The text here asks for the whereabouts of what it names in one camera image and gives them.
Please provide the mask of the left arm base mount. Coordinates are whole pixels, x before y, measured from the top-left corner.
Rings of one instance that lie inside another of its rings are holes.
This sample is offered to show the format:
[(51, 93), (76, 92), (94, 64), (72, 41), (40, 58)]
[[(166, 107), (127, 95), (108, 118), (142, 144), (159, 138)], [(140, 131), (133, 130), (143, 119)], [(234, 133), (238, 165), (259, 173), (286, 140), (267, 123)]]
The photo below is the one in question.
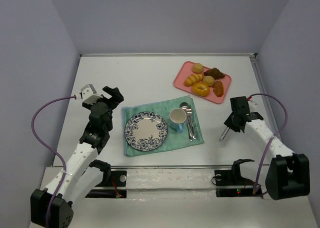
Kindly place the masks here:
[(127, 171), (112, 170), (109, 179), (104, 178), (86, 198), (126, 198)]

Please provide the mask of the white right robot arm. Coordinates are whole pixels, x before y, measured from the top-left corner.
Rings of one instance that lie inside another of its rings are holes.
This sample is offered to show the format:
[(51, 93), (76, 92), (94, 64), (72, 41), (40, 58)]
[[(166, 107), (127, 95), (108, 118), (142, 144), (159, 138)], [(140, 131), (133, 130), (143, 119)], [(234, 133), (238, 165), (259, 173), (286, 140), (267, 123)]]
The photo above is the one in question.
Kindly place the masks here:
[(304, 154), (294, 153), (278, 139), (285, 125), (272, 132), (263, 117), (250, 110), (251, 98), (240, 96), (230, 99), (231, 114), (224, 122), (226, 129), (219, 140), (223, 140), (229, 130), (243, 132), (262, 150), (257, 171), (253, 174), (254, 193), (258, 187), (265, 187), (273, 200), (309, 195), (309, 159)]

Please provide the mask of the orange-brown pastry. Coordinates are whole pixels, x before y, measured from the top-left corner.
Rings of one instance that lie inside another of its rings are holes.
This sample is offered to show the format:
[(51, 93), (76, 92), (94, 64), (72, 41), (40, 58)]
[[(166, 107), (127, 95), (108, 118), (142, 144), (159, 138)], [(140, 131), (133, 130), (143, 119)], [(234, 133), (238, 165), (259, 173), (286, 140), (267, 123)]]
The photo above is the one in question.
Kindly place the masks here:
[(215, 81), (212, 88), (217, 97), (222, 97), (224, 95), (224, 86), (221, 81)]

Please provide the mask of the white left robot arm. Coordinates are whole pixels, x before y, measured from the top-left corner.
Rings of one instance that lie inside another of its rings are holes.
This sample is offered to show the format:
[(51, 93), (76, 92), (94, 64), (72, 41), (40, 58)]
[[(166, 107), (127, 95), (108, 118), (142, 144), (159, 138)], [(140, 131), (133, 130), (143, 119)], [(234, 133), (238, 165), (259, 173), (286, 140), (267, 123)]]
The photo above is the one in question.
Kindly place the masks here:
[(70, 99), (80, 99), (90, 111), (78, 144), (68, 160), (54, 150), (62, 169), (43, 189), (35, 189), (30, 196), (31, 222), (42, 227), (69, 227), (73, 206), (84, 199), (101, 182), (108, 182), (111, 166), (97, 157), (105, 147), (113, 129), (113, 110), (124, 101), (118, 88), (103, 87), (110, 95), (99, 95), (92, 84), (81, 88)]

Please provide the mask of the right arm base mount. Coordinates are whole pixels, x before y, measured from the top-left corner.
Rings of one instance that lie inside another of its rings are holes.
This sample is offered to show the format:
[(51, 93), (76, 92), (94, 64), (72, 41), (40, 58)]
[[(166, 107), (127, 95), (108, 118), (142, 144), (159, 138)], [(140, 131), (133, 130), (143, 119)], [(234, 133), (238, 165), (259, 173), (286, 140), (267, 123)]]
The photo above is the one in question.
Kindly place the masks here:
[(254, 191), (254, 181), (242, 176), (243, 164), (253, 164), (252, 159), (238, 159), (233, 162), (230, 169), (218, 169), (214, 171), (211, 179), (216, 186), (217, 197), (263, 197), (267, 192), (263, 192), (260, 186)]

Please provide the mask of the stainless steel tongs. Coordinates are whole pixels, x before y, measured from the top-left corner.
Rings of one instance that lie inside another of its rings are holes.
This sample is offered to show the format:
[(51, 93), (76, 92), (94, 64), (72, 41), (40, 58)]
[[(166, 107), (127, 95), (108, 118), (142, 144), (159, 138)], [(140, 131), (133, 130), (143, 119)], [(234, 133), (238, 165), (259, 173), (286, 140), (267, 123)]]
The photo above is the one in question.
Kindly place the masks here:
[(226, 127), (225, 130), (223, 131), (223, 133), (221, 134), (221, 136), (219, 137), (219, 142), (223, 141), (224, 138), (226, 137), (226, 135), (228, 134), (230, 128), (229, 127)]

